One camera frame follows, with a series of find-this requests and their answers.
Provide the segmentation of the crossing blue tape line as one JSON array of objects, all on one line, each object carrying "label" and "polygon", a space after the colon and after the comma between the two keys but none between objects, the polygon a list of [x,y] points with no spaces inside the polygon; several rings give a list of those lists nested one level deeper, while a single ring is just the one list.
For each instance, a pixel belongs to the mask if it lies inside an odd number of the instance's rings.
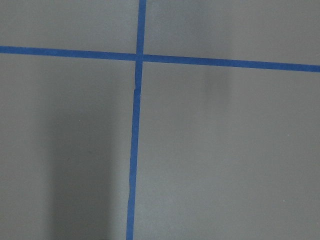
[{"label": "crossing blue tape line", "polygon": [[250,61],[250,60],[233,60],[233,59],[168,56],[168,55],[152,55],[152,54],[145,54],[139,57],[134,53],[86,51],[86,50],[70,50],[70,49],[38,48],[38,47],[22,47],[22,46],[3,46],[3,45],[0,47],[0,52],[2,54],[17,54],[17,55],[35,55],[35,56],[120,60],[120,61],[142,60],[144,62],[150,62],[150,63],[250,68],[250,69],[265,69],[265,70],[310,72],[310,73],[320,72],[319,65]]}]

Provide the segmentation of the long blue tape line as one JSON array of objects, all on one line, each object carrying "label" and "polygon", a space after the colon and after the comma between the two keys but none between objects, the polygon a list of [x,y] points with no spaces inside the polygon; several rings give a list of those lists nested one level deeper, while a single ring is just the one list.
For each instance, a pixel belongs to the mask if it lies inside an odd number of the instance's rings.
[{"label": "long blue tape line", "polygon": [[137,181],[137,166],[138,166],[139,127],[140,127],[140,104],[141,104],[141,89],[142,89],[142,78],[143,78],[143,62],[144,62],[146,8],[147,8],[147,2],[145,0],[140,0],[138,5],[138,18],[137,18],[134,92],[133,92],[133,105],[132,105],[131,145],[130,145],[129,178],[128,178],[129,195],[128,195],[128,202],[127,202],[127,220],[126,220],[126,236],[125,236],[127,240],[132,240],[134,238],[136,181]]}]

